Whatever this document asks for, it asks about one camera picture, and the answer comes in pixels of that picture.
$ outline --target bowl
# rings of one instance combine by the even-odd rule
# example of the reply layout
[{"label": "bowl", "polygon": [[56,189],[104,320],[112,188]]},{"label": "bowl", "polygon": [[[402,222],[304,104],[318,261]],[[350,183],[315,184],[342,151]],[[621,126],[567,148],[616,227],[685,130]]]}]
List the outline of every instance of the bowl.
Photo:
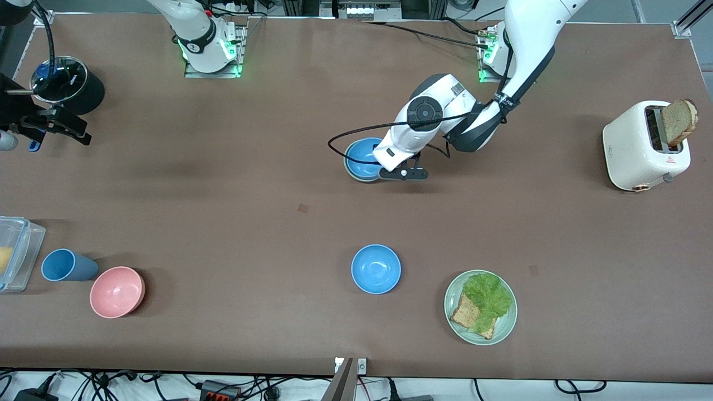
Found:
[{"label": "bowl", "polygon": [[146,286],[136,270],[117,266],[96,279],[91,286],[89,303],[97,315],[114,319],[136,309],[145,294]]},{"label": "bowl", "polygon": [[388,246],[367,245],[354,255],[352,278],[365,293],[387,293],[401,278],[401,261]]},{"label": "bowl", "polygon": [[[486,340],[484,337],[475,333],[468,333],[467,328],[451,320],[453,312],[458,307],[458,300],[460,300],[461,298],[461,293],[463,292],[463,285],[466,283],[466,281],[468,281],[470,277],[484,273],[490,273],[499,278],[500,282],[503,284],[503,287],[505,287],[505,289],[510,294],[510,297],[513,299],[513,303],[510,304],[510,309],[508,309],[508,312],[505,315],[500,316],[495,321],[495,331],[493,332],[493,338],[490,340]],[[517,300],[515,300],[515,294],[513,293],[513,290],[499,275],[496,275],[495,273],[489,272],[487,270],[470,270],[454,278],[451,284],[448,286],[448,289],[446,290],[446,297],[443,300],[443,309],[446,312],[446,320],[448,321],[448,325],[451,326],[451,329],[457,334],[457,336],[459,336],[466,342],[469,342],[470,344],[474,345],[494,345],[502,340],[505,340],[505,338],[508,337],[511,332],[513,332],[513,328],[515,327],[515,321],[518,319],[518,302]]]},{"label": "bowl", "polygon": [[[363,138],[353,142],[344,152],[350,158],[360,161],[376,161],[374,147],[381,143],[379,138]],[[380,164],[357,163],[344,158],[344,168],[350,176],[362,183],[371,183],[379,179]]]}]

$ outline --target gray floor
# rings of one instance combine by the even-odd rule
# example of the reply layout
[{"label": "gray floor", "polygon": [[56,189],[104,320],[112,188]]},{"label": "gray floor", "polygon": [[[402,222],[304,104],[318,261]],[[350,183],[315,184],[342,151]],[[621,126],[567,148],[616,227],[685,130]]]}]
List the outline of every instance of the gray floor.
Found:
[{"label": "gray floor", "polygon": [[[641,18],[647,23],[668,24],[678,19],[696,0],[589,0],[575,15],[577,22],[637,22],[634,4],[641,4]],[[505,5],[506,0],[481,0],[478,9],[464,19],[473,19]],[[45,8],[62,12],[156,12],[145,0],[41,0]],[[463,11],[448,8],[448,15],[462,17]],[[502,18],[502,13],[493,18]],[[0,72],[12,75],[31,30],[31,21],[8,28],[0,43]],[[693,43],[704,80],[713,97],[713,13],[693,29]]]}]

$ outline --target pink bowl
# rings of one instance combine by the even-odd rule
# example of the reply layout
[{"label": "pink bowl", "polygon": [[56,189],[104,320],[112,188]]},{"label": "pink bowl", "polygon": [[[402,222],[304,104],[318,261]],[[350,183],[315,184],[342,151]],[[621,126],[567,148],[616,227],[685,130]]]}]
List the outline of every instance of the pink bowl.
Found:
[{"label": "pink bowl", "polygon": [[146,286],[136,270],[117,266],[96,279],[91,286],[89,303],[102,318],[120,318],[136,309],[145,294]]}]

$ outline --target white toaster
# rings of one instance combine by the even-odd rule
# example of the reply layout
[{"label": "white toaster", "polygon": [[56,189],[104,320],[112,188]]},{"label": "white toaster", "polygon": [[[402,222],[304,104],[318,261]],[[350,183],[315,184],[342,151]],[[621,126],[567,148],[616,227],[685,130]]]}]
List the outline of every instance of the white toaster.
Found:
[{"label": "white toaster", "polygon": [[609,179],[625,191],[646,191],[675,176],[691,164],[688,140],[670,148],[661,110],[670,103],[643,101],[604,127],[602,139]]}]

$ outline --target light green plate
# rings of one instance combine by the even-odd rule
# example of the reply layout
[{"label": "light green plate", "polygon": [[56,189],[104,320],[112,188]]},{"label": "light green plate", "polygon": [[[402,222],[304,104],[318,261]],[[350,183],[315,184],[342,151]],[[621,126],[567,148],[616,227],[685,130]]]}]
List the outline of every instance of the light green plate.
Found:
[{"label": "light green plate", "polygon": [[[483,273],[490,273],[500,278],[500,281],[503,283],[503,286],[513,298],[513,303],[510,305],[510,309],[508,309],[508,312],[495,321],[495,332],[493,333],[493,338],[491,340],[486,340],[483,336],[475,333],[468,333],[468,329],[451,320],[453,312],[458,307],[458,300],[461,299],[463,285],[466,283],[466,281],[468,281],[470,277]],[[486,270],[470,270],[454,278],[453,282],[451,282],[451,284],[448,286],[448,290],[446,290],[446,298],[443,300],[443,309],[446,311],[446,320],[451,326],[451,329],[453,329],[453,331],[460,338],[464,339],[470,344],[475,345],[493,345],[499,343],[502,340],[505,340],[505,337],[508,337],[508,335],[510,335],[510,333],[513,331],[513,328],[515,327],[515,321],[518,319],[518,302],[515,300],[515,294],[513,294],[513,290],[499,275],[496,275],[495,273]]]}]

